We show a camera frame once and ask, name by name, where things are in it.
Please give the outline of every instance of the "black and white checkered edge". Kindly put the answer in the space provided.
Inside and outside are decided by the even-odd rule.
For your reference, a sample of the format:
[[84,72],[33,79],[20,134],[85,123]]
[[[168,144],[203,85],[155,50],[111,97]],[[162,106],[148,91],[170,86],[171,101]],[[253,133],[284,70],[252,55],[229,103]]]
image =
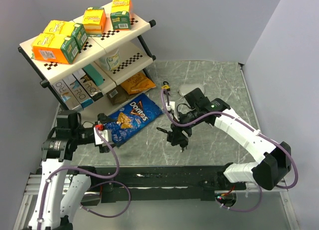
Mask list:
[[[131,19],[131,25],[134,25],[134,23],[139,22],[134,17]],[[102,33],[101,40],[104,40],[105,38],[109,38],[110,36],[115,35],[116,33],[120,32],[119,30],[108,30],[107,32]]]
[[45,63],[44,66],[48,69],[51,70],[53,67],[57,67],[58,64],[56,62],[50,62],[50,64]]
[[121,65],[116,69],[113,70],[112,73],[113,74],[117,74],[119,71],[123,70],[124,68],[128,67],[129,65],[131,65],[133,62],[136,62],[136,60],[139,60],[141,57],[143,57],[142,54],[140,54],[139,52],[134,55],[133,57],[130,57],[128,60],[126,60],[125,62],[122,62]]
[[[89,42],[86,42],[82,48],[82,50],[79,52],[83,52],[85,50],[87,50],[88,48],[92,47],[92,45],[89,43]],[[50,64],[48,63],[45,63],[44,66],[47,68],[47,70],[51,70],[53,67],[57,67],[58,66],[58,63],[56,62],[50,62]]]
[[82,50],[81,50],[79,53],[81,53],[81,52],[87,50],[87,49],[90,48],[90,47],[92,47],[92,45],[91,45],[89,42],[86,42],[86,43],[84,44]]

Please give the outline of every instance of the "doritos bag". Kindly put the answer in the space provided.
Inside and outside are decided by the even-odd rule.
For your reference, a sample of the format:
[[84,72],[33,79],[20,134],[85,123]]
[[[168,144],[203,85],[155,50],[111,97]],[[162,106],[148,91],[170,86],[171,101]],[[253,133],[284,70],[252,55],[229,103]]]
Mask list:
[[131,76],[126,81],[121,83],[121,86],[129,95],[140,93],[149,88],[156,87],[154,82],[148,79],[142,72],[139,72]]
[[112,140],[120,146],[161,114],[161,109],[143,93],[109,115],[116,122],[105,124],[105,128],[112,130]]

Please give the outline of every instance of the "red clip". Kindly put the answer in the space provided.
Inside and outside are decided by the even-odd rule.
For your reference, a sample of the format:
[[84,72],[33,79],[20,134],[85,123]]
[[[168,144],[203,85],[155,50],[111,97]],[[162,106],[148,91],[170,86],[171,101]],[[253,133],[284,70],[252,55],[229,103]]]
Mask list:
[[98,128],[98,130],[103,130],[104,129],[104,126],[102,125],[102,124],[97,124],[96,126],[95,126],[95,128]]

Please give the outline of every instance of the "white cup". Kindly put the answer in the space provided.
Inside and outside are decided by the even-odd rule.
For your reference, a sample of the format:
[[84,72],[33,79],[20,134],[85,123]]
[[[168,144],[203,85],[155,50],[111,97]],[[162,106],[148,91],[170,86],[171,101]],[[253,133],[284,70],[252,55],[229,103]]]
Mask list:
[[120,55],[119,49],[114,49],[113,51],[107,53],[103,57],[99,58],[101,67],[107,71],[115,70],[120,65]]

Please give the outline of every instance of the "blue chip bag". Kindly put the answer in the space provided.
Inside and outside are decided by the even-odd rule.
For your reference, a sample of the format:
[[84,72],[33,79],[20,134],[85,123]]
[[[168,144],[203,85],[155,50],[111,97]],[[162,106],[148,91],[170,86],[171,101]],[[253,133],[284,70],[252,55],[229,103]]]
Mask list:
[[161,109],[143,93],[109,115],[116,122],[104,127],[112,130],[112,141],[120,146],[161,114]]

